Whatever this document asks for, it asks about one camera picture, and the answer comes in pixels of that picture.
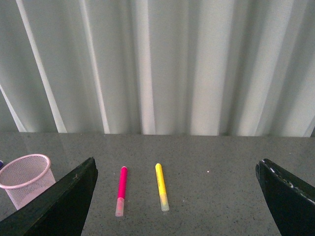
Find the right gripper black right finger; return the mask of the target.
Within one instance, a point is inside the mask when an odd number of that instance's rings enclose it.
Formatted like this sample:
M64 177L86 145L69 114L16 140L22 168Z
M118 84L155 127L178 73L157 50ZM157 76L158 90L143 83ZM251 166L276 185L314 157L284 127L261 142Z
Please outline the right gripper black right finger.
M315 188L269 159L259 161L256 177L283 236L315 234Z

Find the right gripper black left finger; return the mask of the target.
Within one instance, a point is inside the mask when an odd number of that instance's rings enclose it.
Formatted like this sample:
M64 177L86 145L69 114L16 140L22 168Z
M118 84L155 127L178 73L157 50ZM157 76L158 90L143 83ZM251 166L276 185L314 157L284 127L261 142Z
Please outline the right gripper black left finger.
M0 223L2 236L79 236L91 205L98 170L90 157Z

